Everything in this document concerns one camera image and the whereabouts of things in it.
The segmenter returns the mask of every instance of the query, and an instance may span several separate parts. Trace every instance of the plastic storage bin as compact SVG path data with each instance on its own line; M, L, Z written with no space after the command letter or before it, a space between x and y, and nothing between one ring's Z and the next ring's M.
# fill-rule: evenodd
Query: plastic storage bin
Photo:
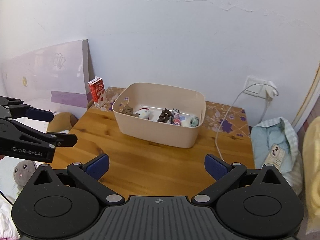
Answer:
M149 108L150 120L120 113L129 98L128 105L133 111ZM161 111L166 108L172 111L178 109L182 115L199 117L197 127L184 127L174 124L157 122ZM113 103L119 129L122 133L143 140L169 146L190 148L194 145L200 126L204 121L204 95L193 90L151 83L134 83L125 89Z

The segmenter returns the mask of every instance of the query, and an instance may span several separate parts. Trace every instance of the brown stuffed toy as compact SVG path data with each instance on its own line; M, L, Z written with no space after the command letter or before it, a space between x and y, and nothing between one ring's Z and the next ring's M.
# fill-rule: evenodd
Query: brown stuffed toy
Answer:
M77 122L78 119L71 113L58 113L54 115L53 120L49 123L47 132L70 131Z
M131 115L131 116L135 116L135 117L139 117L138 113L133 113L133 108L131 108L128 105L125 105L125 107L120 111L120 113L122 114L127 114L127 115Z
M171 116L171 112L165 108L159 115L158 122L167 122Z

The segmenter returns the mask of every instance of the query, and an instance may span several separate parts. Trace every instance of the floral tablecloth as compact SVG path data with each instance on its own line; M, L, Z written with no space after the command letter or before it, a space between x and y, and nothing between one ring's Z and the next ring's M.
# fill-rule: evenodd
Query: floral tablecloth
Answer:
M108 87L106 89L108 101L100 108L100 110L112 111L112 104L123 90L124 88ZM228 105L206 101L204 127L208 130L217 131L229 107L230 106ZM95 105L90 106L90 108L97 109ZM222 124L222 130L220 130L220 132L240 137L249 137L250 131L244 109L232 107Z

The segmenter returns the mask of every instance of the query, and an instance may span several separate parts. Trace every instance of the wooden table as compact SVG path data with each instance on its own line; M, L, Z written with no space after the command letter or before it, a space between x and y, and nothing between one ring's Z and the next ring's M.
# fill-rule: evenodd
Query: wooden table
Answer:
M86 163L101 150L110 157L110 169L99 180L121 194L189 198L211 185L214 180L204 169L207 153L218 156L216 132L203 126L195 145L182 149L144 141L120 132L113 112L89 109L70 131L78 137L72 148L57 148L54 169L70 163ZM254 168L248 136L219 133L218 144L226 162L240 162Z

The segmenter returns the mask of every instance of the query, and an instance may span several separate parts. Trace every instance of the wall socket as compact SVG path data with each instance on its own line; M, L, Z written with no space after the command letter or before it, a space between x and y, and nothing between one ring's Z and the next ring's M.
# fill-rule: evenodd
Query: wall socket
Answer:
M256 83L268 84L269 81L263 80L260 78L256 78L253 76L248 76L247 80L244 84L244 88L246 88L250 85L256 84ZM266 99L267 98L266 88L267 88L267 86L264 86L264 85L255 85L255 86L248 88L246 91L244 91L244 93L251 95L251 96L254 96L254 97Z

